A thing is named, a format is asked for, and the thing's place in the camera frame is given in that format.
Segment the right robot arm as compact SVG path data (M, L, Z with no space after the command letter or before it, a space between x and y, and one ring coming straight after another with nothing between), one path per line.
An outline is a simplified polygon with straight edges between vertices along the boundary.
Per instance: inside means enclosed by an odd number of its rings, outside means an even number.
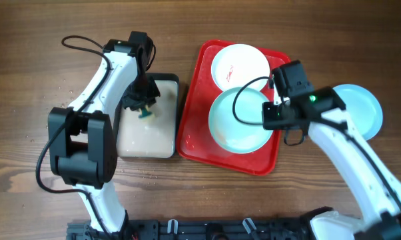
M362 214L334 210L308 220L315 239L401 239L401 182L359 134L340 96L331 87L314 89L300 61L272 70L271 87L281 103L264 103L266 130L300 129L332 161Z

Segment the light blue round plate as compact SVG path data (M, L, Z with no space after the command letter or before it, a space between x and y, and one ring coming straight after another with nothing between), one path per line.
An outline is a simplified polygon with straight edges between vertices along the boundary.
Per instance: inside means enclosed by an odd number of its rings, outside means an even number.
M346 104L357 130L365 140L375 137L383 124L383 111L377 98L369 90L353 84L333 88Z

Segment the green yellow scrub sponge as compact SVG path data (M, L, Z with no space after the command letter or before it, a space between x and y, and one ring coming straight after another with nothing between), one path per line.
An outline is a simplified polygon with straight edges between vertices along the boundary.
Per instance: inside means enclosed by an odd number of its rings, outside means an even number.
M139 119L148 119L152 117L155 117L155 114L148 107L141 107L139 109Z

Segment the pale green round plate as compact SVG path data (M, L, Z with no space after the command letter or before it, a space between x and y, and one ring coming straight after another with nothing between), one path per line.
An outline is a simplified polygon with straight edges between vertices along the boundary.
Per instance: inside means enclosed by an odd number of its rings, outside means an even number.
M231 153L245 154L260 149L273 131L262 126L262 104L267 97L254 89L240 87L221 93L208 115L208 128L214 141Z

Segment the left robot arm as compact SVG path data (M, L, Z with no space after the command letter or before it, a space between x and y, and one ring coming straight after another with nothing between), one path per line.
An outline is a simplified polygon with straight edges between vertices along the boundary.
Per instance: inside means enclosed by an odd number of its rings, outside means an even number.
M44 191L57 193L41 180L49 154L51 171L69 185L62 192L78 193L89 212L84 239L137 239L112 182L118 158L116 115L130 109L140 119L153 116L150 108L161 94L147 71L156 47L145 32L133 31L128 40L111 39L95 54L102 61L82 94L66 108L52 108L48 116L49 140L35 178Z

